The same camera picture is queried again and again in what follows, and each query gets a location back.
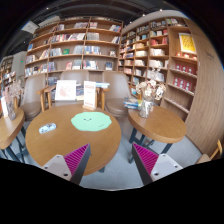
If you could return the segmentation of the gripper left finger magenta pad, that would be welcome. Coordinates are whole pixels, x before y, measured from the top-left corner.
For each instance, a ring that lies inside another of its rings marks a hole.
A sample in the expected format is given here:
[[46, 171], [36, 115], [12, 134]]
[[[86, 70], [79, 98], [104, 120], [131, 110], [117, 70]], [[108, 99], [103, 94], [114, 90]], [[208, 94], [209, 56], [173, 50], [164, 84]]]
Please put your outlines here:
[[90, 155], [91, 147], [86, 144], [65, 156], [55, 155], [42, 166], [42, 169], [79, 185]]

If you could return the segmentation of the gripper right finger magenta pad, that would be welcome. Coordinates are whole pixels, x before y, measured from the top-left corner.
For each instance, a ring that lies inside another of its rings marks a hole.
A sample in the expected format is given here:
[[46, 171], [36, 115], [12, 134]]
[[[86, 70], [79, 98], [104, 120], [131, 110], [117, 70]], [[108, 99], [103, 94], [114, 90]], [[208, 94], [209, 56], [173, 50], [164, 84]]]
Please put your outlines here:
[[132, 144], [132, 155], [144, 185], [182, 169], [169, 155], [157, 154], [136, 143]]

